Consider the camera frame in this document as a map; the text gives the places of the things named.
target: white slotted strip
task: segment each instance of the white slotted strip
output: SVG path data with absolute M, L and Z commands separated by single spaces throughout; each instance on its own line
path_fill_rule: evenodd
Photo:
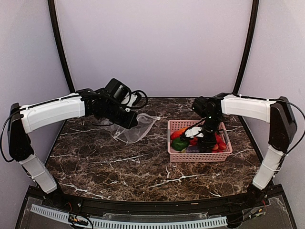
M 31 212 L 68 224 L 69 214 L 32 204 Z M 118 222 L 90 218 L 96 229 L 209 229 L 227 226 L 227 217 L 173 223 Z

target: brown marble surface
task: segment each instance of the brown marble surface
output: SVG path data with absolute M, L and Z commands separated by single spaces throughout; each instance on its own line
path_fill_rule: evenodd
M 224 123 L 233 153 L 221 163 L 170 163 L 167 122 L 200 120 L 193 99 L 150 98 L 138 113 L 160 116 L 135 144 L 113 139 L 94 117 L 67 120 L 47 168 L 63 191 L 83 197 L 128 201 L 179 201 L 246 192 L 260 162 L 236 116 Z

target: black metal pole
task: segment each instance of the black metal pole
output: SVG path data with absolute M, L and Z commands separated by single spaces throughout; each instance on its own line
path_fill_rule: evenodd
M 55 42 L 56 42 L 56 46 L 57 46 L 57 51 L 58 51 L 59 58 L 61 60 L 61 66 L 63 69 L 63 73 L 65 75 L 70 93 L 73 93 L 73 92 L 75 92 L 75 88 L 74 88 L 74 85 L 72 82 L 72 78 L 70 75 L 70 71 L 69 71 L 66 56 L 65 56 L 65 52 L 63 50 L 63 46 L 62 46 L 62 42 L 61 42 L 61 34 L 59 31 L 59 26 L 58 26 L 58 22 L 57 22 L 54 0 L 48 0 L 48 4 L 49 4 L 50 18 L 51 18 L 54 38 L 55 38 Z
M 240 63 L 235 86 L 233 89 L 234 93 L 239 92 L 239 89 L 240 89 L 240 86 L 242 84 L 242 80 L 244 77 L 244 72 L 245 72 L 245 69 L 247 66 L 247 61 L 249 58 L 249 53 L 250 53 L 250 49 L 251 49 L 251 44 L 252 44 L 252 39 L 253 39 L 254 29 L 255 29 L 255 23 L 256 23 L 256 18 L 257 18 L 258 3 L 259 3 L 259 0 L 253 0 L 247 39 L 246 39 L 246 43 L 244 45 L 244 53 L 243 53 L 242 61 Z

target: plastic bag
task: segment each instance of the plastic bag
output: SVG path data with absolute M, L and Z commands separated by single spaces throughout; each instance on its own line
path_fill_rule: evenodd
M 142 113 L 137 116 L 138 125 L 134 126 L 131 129 L 125 129 L 119 125 L 111 125 L 105 127 L 107 131 L 110 131 L 113 134 L 113 138 L 116 140 L 120 140 L 125 143 L 136 143 L 140 141 L 142 138 L 144 138 L 150 129 L 152 128 L 153 124 L 160 120 L 160 117 L 156 116 L 150 116 L 148 114 Z M 103 122 L 104 125 L 110 124 L 111 122 L 109 120 L 105 120 Z

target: table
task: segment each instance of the table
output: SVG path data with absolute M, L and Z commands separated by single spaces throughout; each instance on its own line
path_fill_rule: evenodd
M 170 163 L 167 122 L 200 120 L 192 98 L 150 98 L 138 113 L 160 116 L 135 144 L 113 139 L 93 116 L 67 120 L 46 164 L 67 194 L 126 201 L 180 201 L 246 192 L 259 159 L 237 116 L 224 116 L 233 153 L 225 162 Z

